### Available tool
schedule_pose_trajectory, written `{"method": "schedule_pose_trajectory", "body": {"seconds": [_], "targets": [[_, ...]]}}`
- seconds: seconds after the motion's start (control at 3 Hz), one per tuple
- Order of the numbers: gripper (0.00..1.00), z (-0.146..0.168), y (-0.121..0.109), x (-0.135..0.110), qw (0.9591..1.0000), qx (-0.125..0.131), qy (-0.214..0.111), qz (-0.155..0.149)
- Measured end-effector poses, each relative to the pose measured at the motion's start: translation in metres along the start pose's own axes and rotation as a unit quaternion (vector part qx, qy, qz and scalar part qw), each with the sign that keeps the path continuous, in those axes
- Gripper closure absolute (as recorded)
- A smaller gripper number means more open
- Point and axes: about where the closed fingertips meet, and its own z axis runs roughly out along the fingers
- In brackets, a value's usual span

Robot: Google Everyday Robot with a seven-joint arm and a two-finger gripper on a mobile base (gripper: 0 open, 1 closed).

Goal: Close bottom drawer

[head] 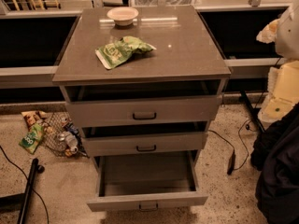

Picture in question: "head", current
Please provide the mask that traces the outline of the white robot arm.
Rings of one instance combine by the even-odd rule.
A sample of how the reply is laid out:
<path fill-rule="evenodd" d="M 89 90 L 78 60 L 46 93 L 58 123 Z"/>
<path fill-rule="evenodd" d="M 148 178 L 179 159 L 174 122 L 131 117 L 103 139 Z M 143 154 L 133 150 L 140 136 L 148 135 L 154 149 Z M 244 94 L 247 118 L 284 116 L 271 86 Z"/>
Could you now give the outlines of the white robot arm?
<path fill-rule="evenodd" d="M 299 103 L 299 5 L 292 3 L 279 19 L 268 23 L 256 36 L 265 44 L 275 43 L 275 51 L 286 60 L 268 73 L 268 94 L 258 118 L 263 123 L 282 119 Z"/>

